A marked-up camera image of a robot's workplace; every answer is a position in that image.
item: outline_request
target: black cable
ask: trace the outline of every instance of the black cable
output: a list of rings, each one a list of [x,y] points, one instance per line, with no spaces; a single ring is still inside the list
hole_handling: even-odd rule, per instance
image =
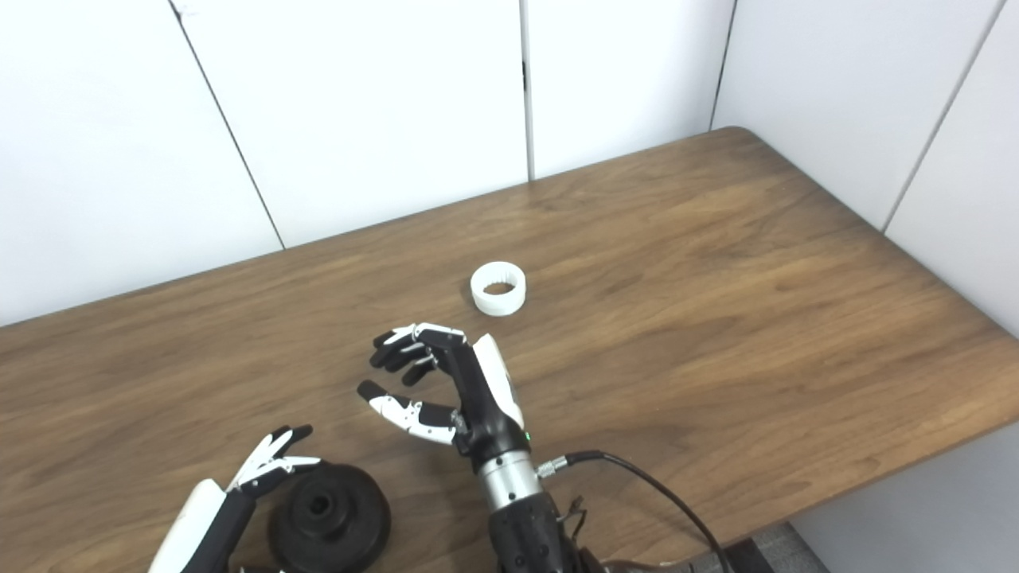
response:
[[[590,462],[592,460],[604,460],[606,462],[611,462],[622,468],[625,468],[627,471],[643,479],[644,481],[650,483],[652,487],[657,489],[662,496],[668,498],[671,502],[673,502],[674,504],[676,504],[678,508],[683,510],[683,513],[687,514],[687,517],[690,518],[690,521],[694,522],[694,525],[697,526],[697,529],[700,529],[700,532],[704,534],[705,538],[707,538],[707,543],[708,545],[711,546],[711,551],[713,551],[714,554],[718,557],[718,562],[721,564],[721,570],[725,573],[732,573],[733,571],[732,566],[729,564],[729,560],[726,558],[726,552],[721,549],[721,543],[719,543],[718,539],[714,537],[714,534],[712,534],[711,530],[707,528],[707,525],[705,525],[704,522],[701,521],[701,518],[697,517],[697,514],[694,513],[694,510],[690,509],[690,506],[688,506],[683,500],[681,500],[679,496],[674,493],[672,489],[665,487],[663,483],[652,477],[651,474],[638,468],[637,466],[631,464],[630,462],[624,460],[623,458],[613,456],[611,454],[607,454],[600,450],[574,452],[573,454],[567,454],[564,457],[567,460],[567,464],[571,466],[579,464],[581,462]]]

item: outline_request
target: wooden tabletop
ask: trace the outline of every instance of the wooden tabletop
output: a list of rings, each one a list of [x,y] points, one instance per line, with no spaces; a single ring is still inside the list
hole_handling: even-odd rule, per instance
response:
[[[528,275],[490,318],[468,278]],[[378,480],[371,572],[488,572],[467,461],[356,395],[371,340],[491,332],[536,461],[602,449],[725,541],[1019,418],[1019,343],[748,132],[728,128],[0,329],[0,555],[19,572],[145,571],[191,488],[225,484],[281,424]],[[454,403],[448,379],[413,396]],[[602,559],[703,540],[621,470],[583,493]],[[265,499],[234,563],[268,564]]]

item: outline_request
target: hole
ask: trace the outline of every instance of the hole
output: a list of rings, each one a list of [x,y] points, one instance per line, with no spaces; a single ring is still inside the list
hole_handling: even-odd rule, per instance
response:
[[[312,515],[322,515],[332,507],[332,501],[325,496],[315,496],[312,498],[312,505],[308,508]]]
[[[508,282],[496,282],[495,284],[489,284],[485,287],[485,293],[489,295],[505,295],[509,291],[513,291],[513,284]]]

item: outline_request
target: black fingertip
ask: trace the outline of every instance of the black fingertip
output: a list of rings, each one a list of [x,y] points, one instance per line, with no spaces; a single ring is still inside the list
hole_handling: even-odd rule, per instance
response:
[[[393,335],[393,333],[394,332],[392,330],[389,330],[384,334],[379,334],[378,336],[375,336],[375,338],[372,341],[372,346],[375,348],[381,347],[382,345],[385,344],[386,341],[388,341]]]
[[[425,377],[425,374],[431,372],[434,366],[432,366],[431,362],[412,366],[407,372],[404,372],[404,377],[400,378],[400,381],[404,382],[405,386],[413,386],[420,382]]]
[[[286,433],[289,430],[290,430],[290,426],[280,426],[280,427],[272,430],[272,433],[269,434],[269,435],[272,436],[273,440],[276,440],[276,439],[279,439],[279,436],[283,435],[284,433]]]
[[[365,399],[365,402],[371,402],[376,398],[381,398],[387,395],[385,388],[378,385],[372,380],[365,380],[358,384],[358,395]]]
[[[308,437],[309,435],[311,435],[314,430],[315,429],[312,427],[311,424],[302,424],[302,425],[293,428],[293,434],[292,434],[292,437],[290,438],[290,441],[291,442],[292,441],[300,441],[300,440]]]
[[[368,363],[372,365],[372,368],[381,368],[387,362],[389,355],[394,351],[393,347],[382,347],[375,351],[375,354],[368,359]]]

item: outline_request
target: black cylindrical object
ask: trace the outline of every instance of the black cylindrical object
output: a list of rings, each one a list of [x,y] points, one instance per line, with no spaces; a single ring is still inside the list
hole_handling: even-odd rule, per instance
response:
[[[361,573],[382,553],[390,522],[370,475],[323,462],[276,508],[269,546],[287,573]]]

